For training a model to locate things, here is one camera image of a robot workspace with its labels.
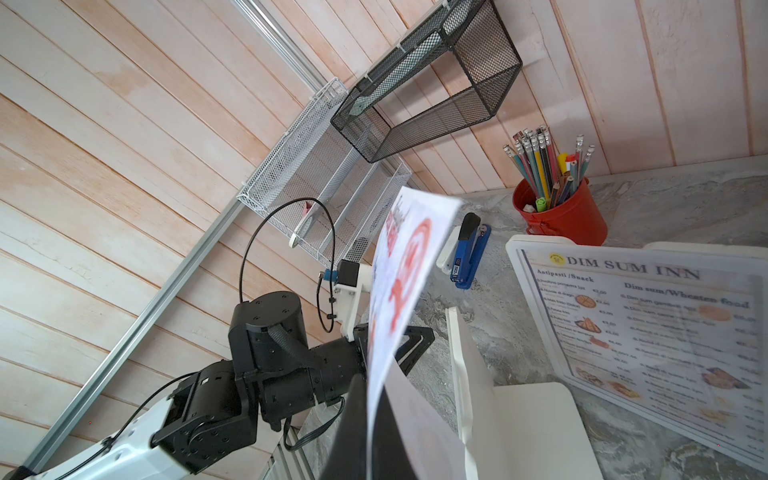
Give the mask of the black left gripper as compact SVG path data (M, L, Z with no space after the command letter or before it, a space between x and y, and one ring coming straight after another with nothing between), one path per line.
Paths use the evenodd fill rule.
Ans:
M333 403L366 373L368 326L351 341L308 346L300 297L275 291L237 304L228 334L238 414L273 430L318 403Z

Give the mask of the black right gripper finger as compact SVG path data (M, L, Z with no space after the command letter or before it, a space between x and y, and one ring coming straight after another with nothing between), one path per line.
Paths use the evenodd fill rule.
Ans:
M353 377L345 409L321 479L413 479L395 416L387 397L380 397L373 426L372 460L367 460L367 383L362 374Z

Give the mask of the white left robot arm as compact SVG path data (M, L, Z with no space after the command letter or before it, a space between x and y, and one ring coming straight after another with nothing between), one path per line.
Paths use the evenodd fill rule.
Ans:
M261 424L338 405L326 479L366 477L368 329L310 347L302 305L277 291L236 305L231 356L162 386L115 433L45 472L48 479L182 479L252 446Z

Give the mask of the special menu sheet top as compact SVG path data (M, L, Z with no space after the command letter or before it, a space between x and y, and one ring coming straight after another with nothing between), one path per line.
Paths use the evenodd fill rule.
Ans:
M377 241L369 308L368 479L463 479L466 448L406 378L395 352L461 202L404 187Z

